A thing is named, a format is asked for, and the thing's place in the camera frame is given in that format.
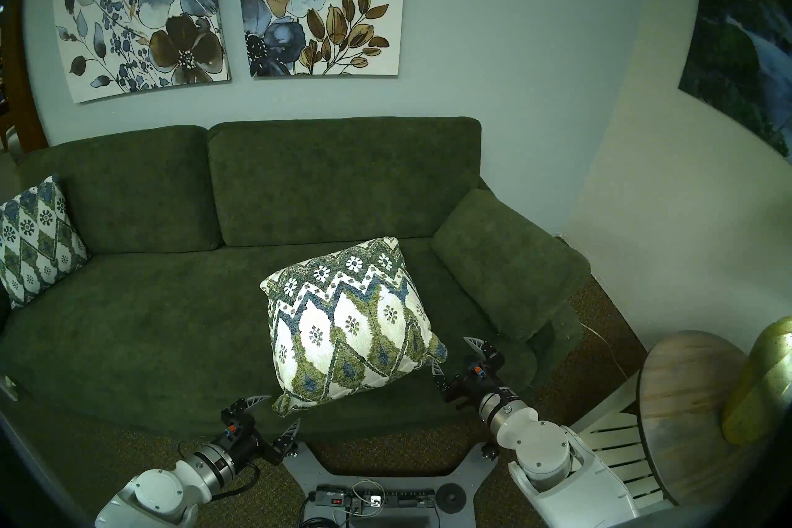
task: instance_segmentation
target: brown carpet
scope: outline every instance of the brown carpet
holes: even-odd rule
[[[643,364],[646,352],[642,345],[594,279],[570,302],[580,320],[608,340],[627,375]],[[585,331],[583,342],[537,392],[531,405],[543,419],[570,425],[623,380],[608,347]],[[94,423],[46,408],[25,396],[17,403],[5,398],[0,402],[3,412],[19,426],[91,518],[134,475],[151,468],[172,467],[179,458],[178,442],[167,437]],[[312,447],[320,462],[336,474],[442,475],[450,472],[474,443],[487,440],[488,434],[470,411],[468,419],[452,425]],[[189,441],[182,450],[189,453],[203,442]],[[512,459],[512,452],[501,454],[498,466],[475,497],[478,528],[544,526],[512,484],[506,467]],[[256,487],[240,496],[202,506],[198,526],[288,528],[295,524],[303,499],[299,486],[282,466],[273,468],[263,461],[256,462],[261,468]],[[231,487],[238,487],[249,476],[250,471],[245,471]]]

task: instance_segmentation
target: wooden tabletop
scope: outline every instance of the wooden tabletop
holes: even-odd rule
[[[671,334],[646,357],[638,380],[639,424],[654,476],[676,504],[728,500],[764,442],[723,438],[720,412],[748,357],[705,332]]]

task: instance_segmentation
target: patterned pillow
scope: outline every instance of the patterned pillow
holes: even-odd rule
[[[66,214],[66,199],[49,176],[0,207],[0,279],[21,308],[90,255]]]
[[[382,387],[430,358],[445,361],[393,237],[283,268],[260,287],[283,389],[278,415]]]

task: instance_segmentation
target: light blue wall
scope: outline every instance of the light blue wall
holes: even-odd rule
[[[175,123],[469,115],[481,173],[560,234],[613,112],[643,0],[404,0],[398,77],[254,80],[239,0],[219,0],[233,81],[73,104],[52,0],[24,0],[28,69],[53,145]]]

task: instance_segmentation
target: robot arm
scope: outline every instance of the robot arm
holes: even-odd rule
[[[516,452],[509,473],[551,527],[606,528],[638,517],[622,480],[570,428],[540,421],[539,414],[504,385],[497,371],[503,354],[480,339],[465,338],[473,356],[448,380],[433,362],[432,375],[444,402],[478,411],[497,444]],[[573,472],[573,460],[580,468]]]
[[[198,505],[231,493],[220,494],[220,490],[246,466],[253,466],[254,457],[263,457],[275,466],[280,464],[294,443],[299,419],[268,445],[256,431],[256,421],[249,413],[250,408],[267,398],[240,398],[224,409],[220,416],[225,431],[179,460],[174,470],[152,469],[133,477],[102,509],[96,527],[190,528],[196,523]]]

